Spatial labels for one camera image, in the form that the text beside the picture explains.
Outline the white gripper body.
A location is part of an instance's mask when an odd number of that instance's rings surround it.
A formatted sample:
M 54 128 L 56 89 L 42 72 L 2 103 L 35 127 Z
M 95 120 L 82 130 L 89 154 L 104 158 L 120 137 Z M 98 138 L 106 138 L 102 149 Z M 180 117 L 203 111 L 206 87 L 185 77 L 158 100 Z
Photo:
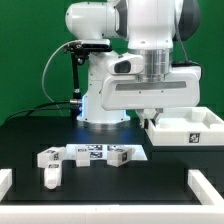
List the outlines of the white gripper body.
M 172 67 L 161 81 L 141 81 L 142 74 L 112 75 L 101 88 L 105 110 L 138 110 L 196 106 L 200 101 L 200 66 Z

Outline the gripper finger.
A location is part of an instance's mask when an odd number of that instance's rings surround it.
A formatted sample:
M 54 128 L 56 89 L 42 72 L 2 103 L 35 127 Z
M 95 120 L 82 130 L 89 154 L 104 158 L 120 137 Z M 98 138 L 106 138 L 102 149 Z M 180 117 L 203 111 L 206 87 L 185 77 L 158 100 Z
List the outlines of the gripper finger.
M 138 111 L 138 117 L 139 117 L 139 120 L 140 120 L 140 126 L 142 128 L 144 128 L 144 129 L 147 129 L 148 126 L 149 126 L 149 121 L 146 118 L 146 115 L 145 115 L 143 109 L 141 109 L 141 110 Z
M 151 119 L 151 122 L 153 124 L 156 124 L 156 119 L 158 118 L 158 116 L 163 113 L 163 108 L 156 108 L 155 109 L 155 115 L 153 116 L 153 118 Z

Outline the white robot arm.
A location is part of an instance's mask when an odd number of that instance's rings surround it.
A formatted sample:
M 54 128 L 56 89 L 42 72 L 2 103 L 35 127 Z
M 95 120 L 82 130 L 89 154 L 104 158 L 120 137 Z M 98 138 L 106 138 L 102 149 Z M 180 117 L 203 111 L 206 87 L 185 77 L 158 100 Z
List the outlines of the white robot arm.
M 67 9 L 76 61 L 89 61 L 80 125 L 116 128 L 130 120 L 128 110 L 161 112 L 199 103 L 201 68 L 190 61 L 172 64 L 188 6 L 198 12 L 195 0 L 107 0 Z

